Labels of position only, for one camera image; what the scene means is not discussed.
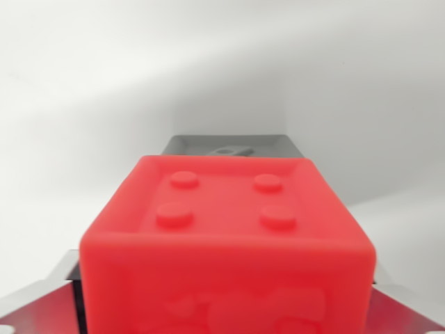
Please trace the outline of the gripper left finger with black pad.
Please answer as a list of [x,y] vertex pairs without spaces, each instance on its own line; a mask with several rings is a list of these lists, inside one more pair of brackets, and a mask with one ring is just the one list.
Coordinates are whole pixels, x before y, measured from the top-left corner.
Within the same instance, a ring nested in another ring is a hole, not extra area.
[[44,279],[1,298],[2,333],[87,333],[78,250]]

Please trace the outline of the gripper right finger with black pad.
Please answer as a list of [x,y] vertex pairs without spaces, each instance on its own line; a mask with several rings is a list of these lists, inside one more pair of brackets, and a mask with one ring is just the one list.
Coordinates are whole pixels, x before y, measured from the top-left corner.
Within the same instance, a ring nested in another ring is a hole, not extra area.
[[444,306],[397,285],[382,267],[375,270],[364,332],[425,334],[444,332]]

